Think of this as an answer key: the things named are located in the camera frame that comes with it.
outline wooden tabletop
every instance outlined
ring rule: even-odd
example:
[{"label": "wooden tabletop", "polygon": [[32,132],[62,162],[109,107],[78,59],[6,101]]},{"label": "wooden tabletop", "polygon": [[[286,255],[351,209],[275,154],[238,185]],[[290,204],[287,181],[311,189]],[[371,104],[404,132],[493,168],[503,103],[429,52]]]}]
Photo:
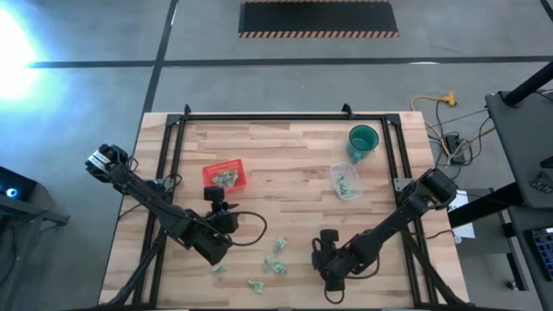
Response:
[{"label": "wooden tabletop", "polygon": [[[405,144],[412,174],[418,177],[433,167],[433,157],[419,112],[401,112]],[[162,145],[166,113],[149,113],[143,118],[135,157],[137,173],[155,177]],[[159,308],[407,308],[412,307],[409,280],[401,238],[388,240],[380,252],[380,271],[368,280],[346,280],[346,298],[338,306],[323,295],[324,283],[311,266],[311,239],[321,229],[340,232],[339,245],[355,233],[376,226],[396,209],[384,143],[356,165],[365,191],[361,198],[340,200],[329,179],[328,169],[347,161],[347,134],[357,124],[367,124],[382,137],[377,121],[200,121],[187,122],[179,174],[183,183],[175,190],[175,204],[197,213],[210,210],[203,200],[202,167],[231,159],[242,159],[248,185],[244,191],[226,196],[239,203],[236,211],[263,214],[269,223],[264,237],[253,246],[229,249],[222,263],[228,271],[216,276],[212,267],[194,250],[186,251],[169,239],[159,291]],[[399,151],[391,127],[399,174]],[[169,171],[175,135],[169,149]],[[121,213],[136,201],[126,197]],[[118,223],[107,266],[100,302],[109,301],[128,280],[138,264],[147,210],[139,207]],[[259,219],[239,216],[240,227],[232,236],[236,242],[253,240],[263,228]],[[423,216],[427,235],[449,229],[444,211]],[[278,236],[288,244],[276,258],[288,266],[287,275],[264,273],[265,256]],[[449,287],[467,301],[461,266],[451,235],[428,240],[430,260]],[[367,269],[370,273],[375,264]],[[423,273],[417,265],[423,296]],[[262,295],[253,292],[248,281],[265,283]],[[149,293],[149,278],[145,295]],[[329,294],[332,299],[338,293]]]}]

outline concrete floor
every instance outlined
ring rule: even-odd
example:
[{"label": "concrete floor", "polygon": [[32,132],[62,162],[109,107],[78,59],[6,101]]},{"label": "concrete floor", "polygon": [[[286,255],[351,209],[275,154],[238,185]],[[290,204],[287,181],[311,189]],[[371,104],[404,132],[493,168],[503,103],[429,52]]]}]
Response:
[{"label": "concrete floor", "polygon": [[[553,54],[553,24],[538,0],[395,0],[401,35],[389,41],[240,41],[238,3],[181,0],[166,59]],[[154,60],[168,5],[169,0],[0,1],[29,37],[34,61]],[[343,103],[357,111],[402,111],[416,95],[453,91],[459,104],[441,107],[445,121],[482,109],[487,93],[511,89],[542,66],[164,68],[152,111],[182,111],[185,104],[193,111],[337,111]],[[0,165],[42,183],[72,217],[67,227],[43,234],[37,243],[16,310],[84,308],[98,300],[122,198],[91,178],[83,162],[101,143],[133,150],[151,74],[151,67],[34,69],[16,76],[34,80],[27,95],[0,98],[0,132],[9,133],[0,136],[9,151],[0,155]],[[433,103],[417,107],[435,123]],[[445,131],[474,136],[486,117],[447,124]],[[460,187],[501,187],[513,180],[497,135],[482,143],[481,157],[456,180]],[[472,302],[540,309],[533,291],[503,287],[511,278],[504,257],[460,257]]]}]

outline teal cup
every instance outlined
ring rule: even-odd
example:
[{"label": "teal cup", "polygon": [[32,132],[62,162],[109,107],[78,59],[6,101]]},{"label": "teal cup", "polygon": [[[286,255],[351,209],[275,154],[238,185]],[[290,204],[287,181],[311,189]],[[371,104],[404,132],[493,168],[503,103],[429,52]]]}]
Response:
[{"label": "teal cup", "polygon": [[359,160],[365,159],[377,145],[377,131],[366,125],[357,125],[349,132],[346,152],[352,158],[353,164],[357,164]]}]

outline red basket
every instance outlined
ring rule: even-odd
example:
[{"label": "red basket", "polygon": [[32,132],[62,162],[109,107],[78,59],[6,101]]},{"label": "red basket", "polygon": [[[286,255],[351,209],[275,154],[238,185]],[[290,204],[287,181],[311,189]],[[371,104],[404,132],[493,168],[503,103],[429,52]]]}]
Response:
[{"label": "red basket", "polygon": [[245,179],[244,165],[242,165],[241,159],[230,160],[227,162],[217,163],[202,168],[201,170],[204,175],[204,186],[217,186],[217,184],[214,183],[212,179],[217,176],[220,171],[229,169],[238,170],[238,179],[234,182],[234,187],[225,188],[225,192],[232,192],[244,188],[245,185],[247,185],[247,181]]}]

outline floor mat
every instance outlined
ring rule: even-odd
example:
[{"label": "floor mat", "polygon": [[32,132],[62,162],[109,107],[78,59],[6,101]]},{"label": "floor mat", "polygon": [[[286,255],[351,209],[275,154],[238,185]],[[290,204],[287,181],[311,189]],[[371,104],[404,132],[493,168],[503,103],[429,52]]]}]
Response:
[{"label": "floor mat", "polygon": [[395,38],[388,1],[244,1],[240,38]]}]

